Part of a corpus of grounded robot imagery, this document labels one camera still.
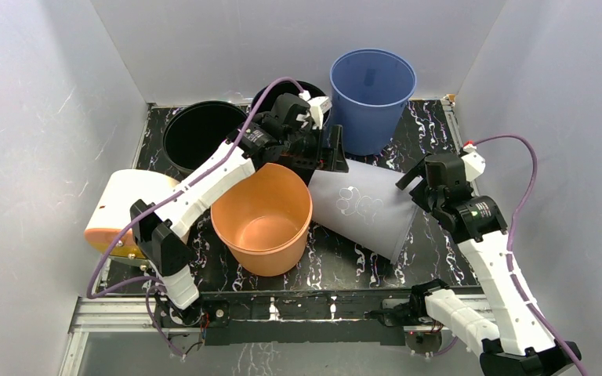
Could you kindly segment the grey white bucket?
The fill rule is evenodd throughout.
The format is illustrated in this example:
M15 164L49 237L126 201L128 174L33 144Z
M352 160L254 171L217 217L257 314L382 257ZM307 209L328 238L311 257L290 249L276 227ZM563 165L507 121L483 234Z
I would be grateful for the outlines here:
M418 207L399 190L402 172L359 161L349 171L315 171L309 183L313 221L396 263Z

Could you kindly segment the blue bucket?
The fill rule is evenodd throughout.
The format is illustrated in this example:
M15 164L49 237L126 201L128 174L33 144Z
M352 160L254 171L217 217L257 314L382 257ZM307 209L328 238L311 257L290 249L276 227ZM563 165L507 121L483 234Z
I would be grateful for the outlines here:
M343 127L348 154L378 154L393 138L415 92L412 65L381 49L358 49L339 57L329 72L330 123Z

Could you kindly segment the orange bucket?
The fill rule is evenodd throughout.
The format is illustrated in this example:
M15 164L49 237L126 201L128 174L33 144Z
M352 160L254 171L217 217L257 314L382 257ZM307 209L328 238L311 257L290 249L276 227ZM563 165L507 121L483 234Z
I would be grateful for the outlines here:
M244 269L260 277L275 277L296 266L312 214L307 185L279 164L266 164L211 207L220 240Z

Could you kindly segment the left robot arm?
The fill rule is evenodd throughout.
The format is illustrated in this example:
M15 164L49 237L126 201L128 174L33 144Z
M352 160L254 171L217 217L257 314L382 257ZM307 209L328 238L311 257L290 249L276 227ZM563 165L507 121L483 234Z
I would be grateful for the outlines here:
M219 198L267 163L348 172L342 128L324 131L332 107L327 96L280 95L265 113L251 112L193 173L152 201L139 199L129 209L132 236L149 260L168 299L172 315L184 326L199 322L203 306L190 271L183 235Z

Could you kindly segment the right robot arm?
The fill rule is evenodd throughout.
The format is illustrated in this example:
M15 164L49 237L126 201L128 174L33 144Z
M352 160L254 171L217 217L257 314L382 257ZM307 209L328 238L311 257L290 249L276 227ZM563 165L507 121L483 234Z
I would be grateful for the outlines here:
M493 320L463 302L440 279L412 287L410 313L420 324L437 321L474 353L485 375L558 375L582 358L574 342L553 333L507 247L511 234L499 206L471 185L485 167L473 151L426 154L396 184L432 215L477 275Z

